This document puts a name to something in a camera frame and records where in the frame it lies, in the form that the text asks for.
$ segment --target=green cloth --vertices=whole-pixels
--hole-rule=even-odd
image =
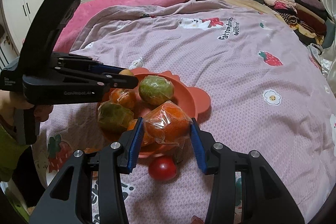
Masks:
[[[21,154],[29,145],[19,145],[0,125],[0,181],[9,181]]]

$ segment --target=plastic-wrapped fruit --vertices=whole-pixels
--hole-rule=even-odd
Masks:
[[[137,121],[138,121],[137,119],[130,121],[130,122],[129,122],[129,125],[128,125],[128,128],[127,128],[127,131],[134,129],[134,127],[135,127]],[[141,147],[144,147],[144,146],[146,146],[146,145],[152,144],[152,143],[154,143],[154,142],[155,142],[154,138],[153,138],[152,136],[150,136],[150,135],[145,131],[145,133],[144,133],[144,135],[143,135],[143,139],[142,139]]]
[[[131,110],[111,101],[101,103],[98,108],[99,126],[114,134],[125,132],[133,119],[134,113]]]
[[[115,89],[110,93],[110,101],[133,110],[137,102],[137,97],[134,90]]]
[[[164,77],[148,75],[140,82],[139,95],[145,102],[159,106],[174,96],[174,85]]]
[[[159,144],[183,147],[190,134],[191,119],[171,101],[143,117],[144,130]]]

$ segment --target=folded clothes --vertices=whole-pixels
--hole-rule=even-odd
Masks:
[[[287,7],[286,4],[284,4],[283,2],[279,2],[279,1],[277,1],[277,2],[274,4],[274,9],[286,9],[286,10],[288,10],[288,7]]]
[[[298,36],[299,40],[305,44],[306,46],[310,45],[310,44],[316,44],[316,40],[314,38],[309,38],[304,36],[302,33],[299,32],[299,30],[295,30],[294,31],[295,34]]]
[[[301,25],[302,27],[304,27],[304,28],[307,29],[308,31],[310,31],[310,32],[314,32],[314,33],[318,34],[318,33],[314,30],[313,27],[311,27],[310,25],[308,25],[308,24],[305,23],[304,21],[300,20],[299,23],[300,23],[300,25]]]
[[[290,5],[288,3],[284,3],[281,0],[276,1],[275,5],[274,5],[274,9],[287,9],[287,10],[289,9],[289,10],[293,10],[295,13],[297,13],[297,10],[295,9],[295,7],[293,5]]]
[[[309,30],[307,30],[301,23],[300,24],[296,24],[296,25],[289,25],[289,27],[295,31],[295,30],[299,30],[299,32],[301,34],[303,34],[304,36],[308,37],[308,38],[313,38],[315,39],[315,43],[317,45],[322,45],[323,41],[324,41],[324,36],[323,35],[318,35],[314,32],[310,32]]]
[[[308,10],[312,11],[314,14],[316,14],[317,16],[319,16],[320,18],[322,18],[323,20],[327,20],[328,18],[328,13],[326,10],[319,10],[307,3],[304,3],[301,0],[295,0],[296,3],[302,5],[303,7],[307,8]]]
[[[313,6],[316,9],[319,9],[321,11],[325,10],[325,7],[323,5],[322,2],[318,1],[318,0],[300,0],[306,4],[308,4],[309,6]]]
[[[335,40],[336,25],[330,19],[325,21],[325,25],[327,26],[327,34],[325,35],[322,47],[329,48]]]
[[[297,10],[297,17],[304,21],[307,25],[311,26],[316,33],[325,35],[327,33],[327,27],[324,23],[321,23],[314,16],[307,14],[302,10]]]
[[[296,7],[296,3],[294,0],[264,0],[264,2],[269,6],[274,6],[276,2],[283,2],[285,4],[292,5],[293,7]]]
[[[298,3],[296,4],[296,9],[301,10],[301,11],[305,12],[306,14],[311,15],[312,17],[316,18],[322,24],[324,24],[326,22],[325,20],[320,18],[317,14],[314,14],[311,10],[307,9],[306,7],[303,7],[302,5],[300,5]]]
[[[310,31],[308,31],[307,29],[305,29],[302,25],[300,24],[291,24],[289,25],[289,27],[295,31],[295,30],[299,30],[300,33],[302,33],[304,36],[309,37],[309,38],[315,38],[316,37],[316,33],[312,33]]]
[[[289,15],[292,15],[292,16],[296,16],[297,15],[297,13],[294,10],[292,10],[292,9],[288,9],[288,8],[287,9],[275,9],[275,8],[273,8],[273,9],[277,13],[289,14]]]
[[[295,25],[295,24],[297,24],[300,21],[297,16],[293,16],[293,15],[286,14],[286,13],[281,13],[281,12],[278,12],[278,14],[284,19],[284,21],[288,25],[290,25],[290,24]]]

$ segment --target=tangerine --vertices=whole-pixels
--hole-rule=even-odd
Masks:
[[[137,102],[137,97],[134,90],[115,89],[110,93],[110,101],[133,110]]]

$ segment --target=cartoon bear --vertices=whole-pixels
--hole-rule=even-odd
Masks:
[[[142,66],[142,58],[139,58],[138,60],[133,61],[128,69],[142,68]]]
[[[224,23],[219,20],[218,17],[197,19],[197,18],[182,18],[177,24],[184,29],[202,29],[208,30],[211,28],[221,29]]]

